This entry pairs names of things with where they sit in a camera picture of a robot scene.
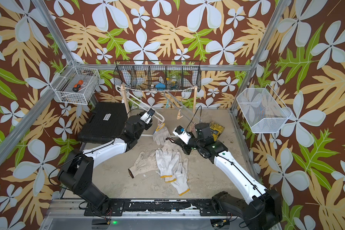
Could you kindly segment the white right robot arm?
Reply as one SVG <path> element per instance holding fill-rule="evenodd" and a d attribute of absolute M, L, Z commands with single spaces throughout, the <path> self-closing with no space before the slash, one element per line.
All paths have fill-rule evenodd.
<path fill-rule="evenodd" d="M 203 209 L 212 210 L 217 216 L 237 216 L 250 230 L 269 230 L 282 221 L 281 196 L 275 190 L 269 190 L 254 179 L 232 156 L 229 149 L 216 141 L 208 123 L 195 126 L 195 133 L 188 132 L 182 126 L 173 130 L 177 139 L 167 141 L 180 146 L 187 155 L 192 150 L 210 160 L 222 170 L 239 190 L 242 198 L 220 192 L 212 197 L 211 204 L 202 205 Z"/>

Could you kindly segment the wooden drying rack frame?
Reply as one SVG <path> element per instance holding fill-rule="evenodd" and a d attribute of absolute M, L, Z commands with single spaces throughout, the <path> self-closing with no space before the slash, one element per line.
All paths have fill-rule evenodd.
<path fill-rule="evenodd" d="M 144 103 L 152 106 L 155 111 L 162 114 L 159 110 L 161 109 L 176 109 L 178 110 L 178 118 L 186 117 L 192 118 L 196 120 L 195 116 L 193 115 L 193 109 L 196 108 L 196 98 L 183 98 L 181 96 L 175 96 L 177 93 L 176 91 L 140 91 L 136 89 L 127 88 L 127 94 L 133 94 Z M 135 106 L 133 103 L 129 102 L 130 110 L 131 109 L 140 109 Z"/>

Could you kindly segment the white clip hanger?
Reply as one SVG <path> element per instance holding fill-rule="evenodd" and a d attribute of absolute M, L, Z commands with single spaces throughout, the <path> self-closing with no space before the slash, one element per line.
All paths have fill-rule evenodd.
<path fill-rule="evenodd" d="M 137 98 L 133 94 L 128 95 L 127 94 L 128 89 L 125 88 L 123 84 L 121 86 L 116 85 L 115 89 L 122 95 L 122 98 L 124 100 L 124 104 L 125 104 L 127 112 L 130 111 L 129 102 L 133 103 L 135 106 L 137 106 L 138 108 L 140 108 L 142 110 L 146 110 L 146 111 L 148 111 L 149 109 L 154 110 L 154 108 L 152 106 L 148 105 L 147 103 L 144 103 L 142 100 L 140 100 L 139 98 Z M 165 126 L 165 118 L 162 114 L 155 111 L 153 116 L 158 121 L 158 126 L 157 126 L 158 128 L 157 129 Z"/>

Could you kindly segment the blue dotted yellow cuff glove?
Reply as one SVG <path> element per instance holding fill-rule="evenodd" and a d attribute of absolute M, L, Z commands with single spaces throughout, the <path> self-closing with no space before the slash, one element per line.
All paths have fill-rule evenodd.
<path fill-rule="evenodd" d="M 164 123 L 162 123 L 152 134 L 153 141 L 158 146 L 164 145 L 167 138 L 171 138 L 171 134 Z"/>

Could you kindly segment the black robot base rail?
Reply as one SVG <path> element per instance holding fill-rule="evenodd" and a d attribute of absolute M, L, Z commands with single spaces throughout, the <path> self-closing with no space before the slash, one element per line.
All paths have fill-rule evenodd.
<path fill-rule="evenodd" d="M 230 211 L 224 211 L 213 199 L 110 199 L 108 208 L 102 214 L 88 204 L 86 217 L 125 217 L 127 214 L 184 214 L 193 212 L 199 217 L 232 217 Z"/>

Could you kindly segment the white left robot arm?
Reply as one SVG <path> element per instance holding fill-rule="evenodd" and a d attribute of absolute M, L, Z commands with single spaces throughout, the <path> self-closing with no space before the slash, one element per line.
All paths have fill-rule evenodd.
<path fill-rule="evenodd" d="M 62 165 L 57 175 L 58 180 L 88 202 L 99 215 L 109 213 L 110 199 L 93 184 L 93 170 L 101 163 L 131 150 L 143 131 L 152 126 L 154 113 L 155 111 L 150 109 L 145 113 L 129 117 L 122 133 L 106 144 L 86 151 L 73 150 Z"/>

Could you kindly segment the beige cotton glove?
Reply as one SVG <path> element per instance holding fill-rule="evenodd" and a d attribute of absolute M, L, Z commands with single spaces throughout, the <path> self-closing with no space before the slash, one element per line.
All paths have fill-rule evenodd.
<path fill-rule="evenodd" d="M 162 150 L 172 149 L 174 151 L 179 151 L 181 156 L 180 147 L 176 144 L 171 143 L 170 141 L 166 141 L 164 146 L 161 148 Z M 156 157 L 155 157 L 155 150 L 152 150 L 150 153 L 141 152 L 136 159 L 133 166 L 128 169 L 128 173 L 131 178 L 135 178 L 139 174 L 144 174 L 150 171 L 158 170 L 160 175 L 160 171 L 157 167 Z M 171 178 L 164 178 L 165 181 L 174 180 L 174 177 Z"/>

